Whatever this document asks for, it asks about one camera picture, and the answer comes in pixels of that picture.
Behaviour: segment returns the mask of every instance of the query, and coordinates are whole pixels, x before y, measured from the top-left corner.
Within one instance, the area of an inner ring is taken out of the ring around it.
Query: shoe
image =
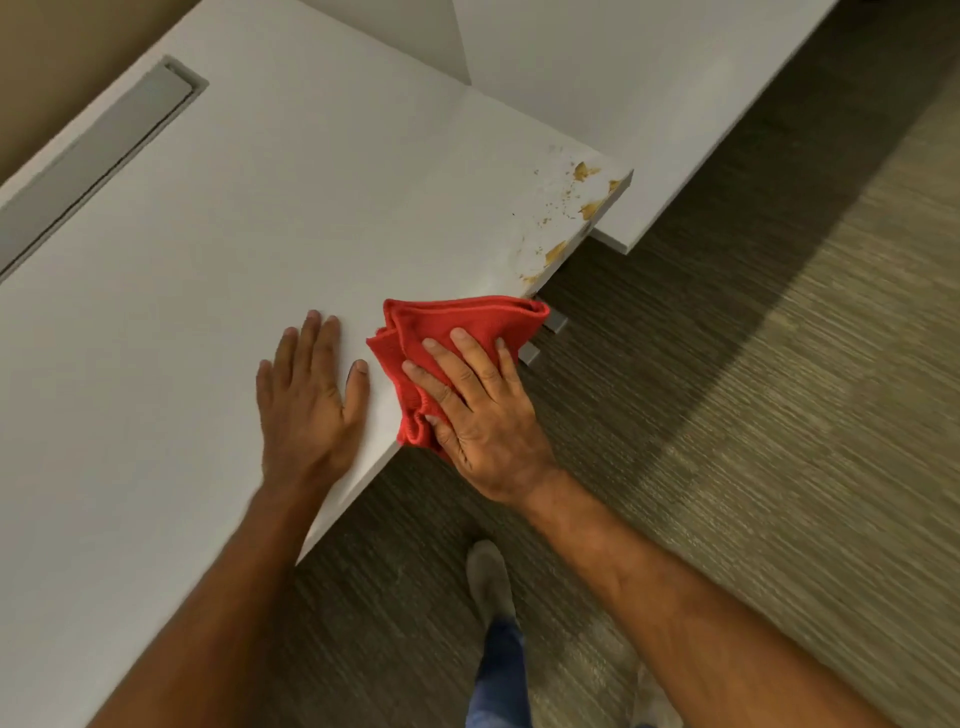
[[[636,672],[636,698],[630,719],[632,728],[684,728],[684,719],[673,707],[654,673],[645,665]]]
[[[507,564],[493,541],[478,541],[470,547],[467,583],[484,629],[497,617],[516,620]]]

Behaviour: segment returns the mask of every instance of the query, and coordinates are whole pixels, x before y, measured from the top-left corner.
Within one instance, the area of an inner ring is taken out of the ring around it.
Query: left hand
[[[274,361],[260,362],[256,403],[265,489],[305,489],[323,499],[353,464],[367,421],[370,376],[367,362],[354,362],[342,400],[339,358],[339,320],[324,322],[310,311],[300,331],[283,332]]]

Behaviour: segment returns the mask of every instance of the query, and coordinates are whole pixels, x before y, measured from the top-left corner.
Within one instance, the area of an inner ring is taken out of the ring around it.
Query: blue jeans
[[[487,630],[467,728],[533,728],[523,633],[513,619],[494,619]]]

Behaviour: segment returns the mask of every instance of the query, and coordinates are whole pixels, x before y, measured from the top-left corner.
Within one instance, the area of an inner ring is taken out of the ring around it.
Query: hand
[[[367,420],[370,377],[367,362],[354,362],[341,401],[339,358],[340,322],[335,316],[322,322],[320,313],[310,311],[299,332],[283,332],[274,361],[260,362],[256,404],[264,488],[306,489],[322,500],[353,464]]]
[[[403,363],[403,371],[449,418],[450,425],[435,417],[427,419],[460,475],[491,500],[520,507],[562,471],[503,342],[496,343],[498,371],[462,328],[453,329],[450,339],[466,363],[432,339],[424,340],[423,346],[457,392],[412,361]]]

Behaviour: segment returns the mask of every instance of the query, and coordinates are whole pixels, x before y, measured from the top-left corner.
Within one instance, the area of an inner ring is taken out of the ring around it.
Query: white furniture
[[[0,282],[5,726],[82,726],[215,556],[258,484],[253,376],[284,327],[336,312],[345,361],[372,359],[383,299],[531,293],[629,184],[296,0],[203,0],[0,206],[166,56],[209,86]],[[396,451],[372,372],[307,547]]]
[[[836,0],[451,0],[473,86],[636,169],[636,244]]]

